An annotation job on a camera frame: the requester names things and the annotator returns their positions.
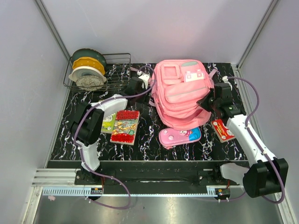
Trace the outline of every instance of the backpack strap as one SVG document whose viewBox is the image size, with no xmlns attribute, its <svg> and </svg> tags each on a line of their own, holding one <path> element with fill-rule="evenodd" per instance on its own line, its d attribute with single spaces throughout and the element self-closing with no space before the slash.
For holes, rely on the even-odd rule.
<svg viewBox="0 0 299 224">
<path fill-rule="evenodd" d="M 133 68 L 133 67 L 130 67 L 131 71 L 139 71 L 139 69 L 136 69 L 136 68 Z"/>
<path fill-rule="evenodd" d="M 213 76 L 216 74 L 217 71 L 218 71 L 217 69 L 213 69 L 213 70 L 210 72 L 209 77 L 212 79 Z"/>
<path fill-rule="evenodd" d="M 149 105 L 156 107 L 156 104 L 151 99 L 149 99 Z"/>
</svg>

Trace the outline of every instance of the black mount bracket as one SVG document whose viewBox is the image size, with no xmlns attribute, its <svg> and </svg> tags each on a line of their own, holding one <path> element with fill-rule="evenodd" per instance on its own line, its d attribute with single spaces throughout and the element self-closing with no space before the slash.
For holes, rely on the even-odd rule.
<svg viewBox="0 0 299 224">
<path fill-rule="evenodd" d="M 208 112 L 215 111 L 225 125 L 228 119 L 235 115 L 246 115 L 241 105 L 234 104 L 231 87 L 227 83 L 216 83 L 214 89 L 210 89 L 209 94 L 197 103 Z"/>
<path fill-rule="evenodd" d="M 129 81 L 128 86 L 123 91 L 121 91 L 120 94 L 123 96 L 133 96 L 133 95 L 143 93 L 145 91 L 145 88 L 143 86 L 144 84 L 142 79 L 138 77 L 132 77 Z M 136 102 L 142 103 L 144 102 L 145 97 L 146 94 L 143 94 L 136 98 L 132 98 L 128 101 L 128 104 L 131 106 Z"/>
<path fill-rule="evenodd" d="M 82 118 L 92 106 L 87 102 L 82 102 L 77 106 L 76 113 L 74 114 L 73 121 L 69 123 L 69 129 L 72 136 L 81 122 Z M 100 128 L 104 118 L 104 112 L 101 109 L 94 109 L 89 113 L 85 119 L 82 127 L 79 130 L 77 140 L 84 143 L 85 146 L 89 146 L 98 140 L 100 136 Z"/>
<path fill-rule="evenodd" d="M 284 183 L 289 165 L 285 159 L 274 159 L 273 163 Z M 281 191 L 278 178 L 269 162 L 258 161 L 243 177 L 243 186 L 250 197 L 264 196 Z"/>
</svg>

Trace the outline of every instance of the wire basket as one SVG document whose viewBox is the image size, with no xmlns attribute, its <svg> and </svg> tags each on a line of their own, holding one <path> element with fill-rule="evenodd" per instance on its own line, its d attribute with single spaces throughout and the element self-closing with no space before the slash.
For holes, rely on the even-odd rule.
<svg viewBox="0 0 299 224">
<path fill-rule="evenodd" d="M 127 86 L 130 80 L 131 55 L 129 53 L 105 54 L 107 61 L 105 67 L 105 77 L 107 81 L 103 85 L 93 85 L 88 87 L 77 86 L 75 82 L 69 79 L 72 73 L 72 58 L 70 57 L 64 75 L 64 86 L 73 92 L 86 91 L 112 91 L 119 90 Z"/>
</svg>

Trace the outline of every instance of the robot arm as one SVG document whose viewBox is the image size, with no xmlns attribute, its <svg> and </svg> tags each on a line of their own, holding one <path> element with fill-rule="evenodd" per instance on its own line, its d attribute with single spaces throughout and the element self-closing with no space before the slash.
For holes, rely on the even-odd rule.
<svg viewBox="0 0 299 224">
<path fill-rule="evenodd" d="M 96 109 L 93 110 L 93 112 L 90 114 L 90 116 L 85 119 L 84 125 L 81 127 L 78 133 L 77 141 L 80 145 L 82 145 L 84 159 L 89 168 L 93 171 L 95 171 L 100 165 L 100 161 L 97 155 L 96 141 L 100 136 L 101 129 L 99 127 L 102 127 L 103 119 L 113 113 L 124 110 L 127 107 L 127 99 L 115 99 L 116 97 L 120 96 L 121 95 L 119 94 L 114 94 L 111 97 L 114 98 L 114 100 L 110 100 L 106 103 L 103 103 L 102 105 L 97 106 Z M 78 112 L 75 114 L 74 120 L 70 124 L 70 130 L 73 136 L 86 111 L 97 104 L 99 104 L 99 102 L 91 104 L 81 103 L 79 105 Z M 81 165 L 84 169 L 88 170 L 84 163 L 82 163 Z"/>
<path fill-rule="evenodd" d="M 217 116 L 236 136 L 248 158 L 249 169 L 237 166 L 232 162 L 221 165 L 221 177 L 243 185 L 250 197 L 280 192 L 281 187 L 278 178 L 265 155 L 267 154 L 269 159 L 273 161 L 284 185 L 288 164 L 285 159 L 275 157 L 258 137 L 250 123 L 246 127 L 246 113 L 240 105 L 233 104 L 230 85 L 226 83 L 215 84 L 215 88 L 211 89 L 204 99 L 199 100 L 198 104 L 209 112 L 216 112 Z M 263 148 L 263 152 L 253 140 L 247 130 L 248 128 L 250 128 L 256 142 Z"/>
</svg>

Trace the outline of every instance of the black marble surface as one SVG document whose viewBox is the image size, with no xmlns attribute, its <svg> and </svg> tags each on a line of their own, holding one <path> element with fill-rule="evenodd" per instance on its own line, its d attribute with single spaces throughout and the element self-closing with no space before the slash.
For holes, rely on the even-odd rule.
<svg viewBox="0 0 299 224">
<path fill-rule="evenodd" d="M 134 68 L 140 68 L 145 64 L 132 64 Z M 219 82 L 223 76 L 233 76 L 233 70 L 229 63 L 205 63 L 208 72 L 217 68 L 217 75 L 214 81 Z M 129 71 L 128 66 L 123 66 L 124 73 Z M 234 81 L 233 98 L 235 103 L 241 104 L 241 96 L 238 87 Z M 72 119 L 76 105 L 80 102 L 97 102 L 112 96 L 114 92 L 70 92 L 65 107 L 63 118 L 57 134 L 56 142 L 52 151 L 51 160 L 54 161 L 78 161 L 80 160 L 79 151 L 73 144 L 71 134 L 67 124 Z M 226 143 L 220 143 L 214 132 L 210 121 L 215 119 L 212 114 L 210 121 L 200 127 L 202 137 L 199 142 L 176 146 L 167 150 L 161 146 L 158 139 L 159 131 L 167 128 L 156 111 L 148 105 L 150 94 L 147 96 L 146 103 L 137 103 L 130 106 L 129 110 L 139 110 L 141 117 L 138 124 L 135 144 L 133 146 L 110 143 L 110 134 L 101 133 L 98 144 L 98 157 L 100 160 L 116 161 L 198 161 L 198 160 L 245 160 L 243 150 L 237 140 L 231 140 Z"/>
</svg>

